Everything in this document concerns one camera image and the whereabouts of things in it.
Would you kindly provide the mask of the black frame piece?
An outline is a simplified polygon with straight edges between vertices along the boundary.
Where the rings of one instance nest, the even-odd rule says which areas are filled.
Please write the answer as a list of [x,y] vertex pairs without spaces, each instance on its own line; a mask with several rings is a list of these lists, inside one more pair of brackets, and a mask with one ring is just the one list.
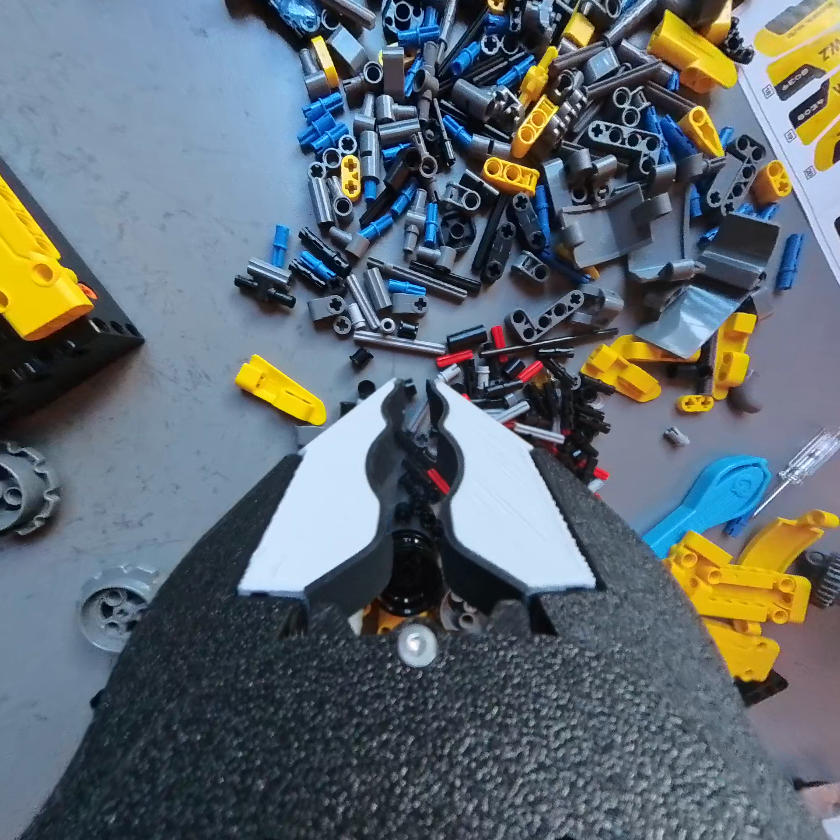
[[735,678],[733,681],[735,687],[738,689],[743,705],[747,708],[754,707],[764,700],[775,697],[789,687],[787,679],[773,668],[761,680]]

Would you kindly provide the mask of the yellow curved panel piece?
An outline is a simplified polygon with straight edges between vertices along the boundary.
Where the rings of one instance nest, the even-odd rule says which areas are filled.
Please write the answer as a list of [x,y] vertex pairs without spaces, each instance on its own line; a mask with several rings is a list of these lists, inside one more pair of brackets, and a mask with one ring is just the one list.
[[242,391],[291,417],[316,427],[327,422],[322,400],[257,354],[241,366],[234,381]]

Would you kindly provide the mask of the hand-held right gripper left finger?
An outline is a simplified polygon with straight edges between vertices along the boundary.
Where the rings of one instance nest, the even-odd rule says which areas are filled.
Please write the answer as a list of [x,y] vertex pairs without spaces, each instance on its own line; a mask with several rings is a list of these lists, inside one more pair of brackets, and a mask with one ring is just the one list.
[[389,486],[402,460],[404,383],[391,379],[303,448],[238,583],[270,595],[363,610],[392,577]]

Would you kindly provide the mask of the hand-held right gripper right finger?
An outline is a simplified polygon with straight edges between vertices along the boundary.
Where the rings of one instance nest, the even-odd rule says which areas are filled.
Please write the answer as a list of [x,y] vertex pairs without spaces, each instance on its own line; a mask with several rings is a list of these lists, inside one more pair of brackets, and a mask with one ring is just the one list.
[[585,592],[597,578],[533,448],[442,381],[427,383],[448,586],[468,603]]

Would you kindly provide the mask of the black toy tyre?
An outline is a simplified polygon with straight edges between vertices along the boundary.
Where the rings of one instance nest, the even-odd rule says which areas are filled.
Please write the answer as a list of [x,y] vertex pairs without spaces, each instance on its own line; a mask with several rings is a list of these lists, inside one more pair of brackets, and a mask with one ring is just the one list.
[[411,528],[395,530],[392,539],[392,576],[379,595],[381,606],[399,617],[432,611],[444,585],[434,541]]

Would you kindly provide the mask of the pile of building-block parts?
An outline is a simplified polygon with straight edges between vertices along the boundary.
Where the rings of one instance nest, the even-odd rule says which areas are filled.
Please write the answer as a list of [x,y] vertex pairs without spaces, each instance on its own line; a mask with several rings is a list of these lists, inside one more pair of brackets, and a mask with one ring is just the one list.
[[[658,399],[654,366],[684,390],[683,417],[760,410],[750,342],[793,287],[805,236],[783,238],[775,221],[793,191],[782,161],[704,107],[755,57],[739,2],[486,2],[457,39],[457,2],[378,14],[323,2],[381,25],[373,60],[311,2],[272,4],[298,32],[329,34],[300,53],[316,227],[298,231],[285,266],[278,226],[270,262],[249,262],[238,289],[292,308],[290,283],[305,281],[311,321],[352,340],[353,373],[373,349],[433,359],[427,382],[531,445],[549,489],[560,467],[599,497],[602,402]],[[402,381],[408,410],[417,383]],[[481,633],[507,601],[468,603],[448,586],[428,399],[404,416],[387,535],[392,548],[398,529],[434,541],[443,596],[399,617],[378,594],[348,617],[357,634],[396,629],[403,659],[423,667],[433,622]],[[551,634],[545,596],[509,601]]]

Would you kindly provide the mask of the black gear piece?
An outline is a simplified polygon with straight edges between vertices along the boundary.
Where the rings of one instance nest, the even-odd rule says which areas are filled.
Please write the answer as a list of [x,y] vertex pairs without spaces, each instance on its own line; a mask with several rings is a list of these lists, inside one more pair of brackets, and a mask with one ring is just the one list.
[[839,553],[808,550],[803,557],[812,582],[811,603],[823,609],[833,606],[839,598]]

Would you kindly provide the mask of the blue brick separator tool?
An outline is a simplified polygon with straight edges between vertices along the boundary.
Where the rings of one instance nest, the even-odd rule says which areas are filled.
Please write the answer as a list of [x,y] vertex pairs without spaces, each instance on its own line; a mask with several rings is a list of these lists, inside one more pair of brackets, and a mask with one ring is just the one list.
[[761,502],[771,479],[765,458],[720,458],[702,470],[684,500],[642,540],[663,559],[688,532],[703,533],[749,515]]

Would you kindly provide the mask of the grey toy wheel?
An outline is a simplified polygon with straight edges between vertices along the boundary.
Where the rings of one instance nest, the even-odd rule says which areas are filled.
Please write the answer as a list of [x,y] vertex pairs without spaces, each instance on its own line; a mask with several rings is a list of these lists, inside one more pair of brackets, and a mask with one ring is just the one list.
[[57,473],[35,448],[1,442],[1,534],[43,528],[60,502]]
[[142,565],[117,565],[94,574],[81,588],[77,609],[84,638],[119,655],[160,588],[161,572]]

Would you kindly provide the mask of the yellow black building-block vehicle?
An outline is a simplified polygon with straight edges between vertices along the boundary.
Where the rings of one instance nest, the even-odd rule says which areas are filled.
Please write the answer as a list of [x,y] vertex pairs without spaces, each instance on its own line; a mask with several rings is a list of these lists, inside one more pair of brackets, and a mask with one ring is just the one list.
[[1,420],[54,402],[144,337],[1,161]]

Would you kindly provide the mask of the yellow sticker sheet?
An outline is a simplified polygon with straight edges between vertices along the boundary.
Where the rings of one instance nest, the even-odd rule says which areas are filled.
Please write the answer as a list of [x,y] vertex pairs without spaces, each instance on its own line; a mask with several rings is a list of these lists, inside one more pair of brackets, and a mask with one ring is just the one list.
[[745,1],[755,57],[740,72],[753,113],[839,278],[839,2]]

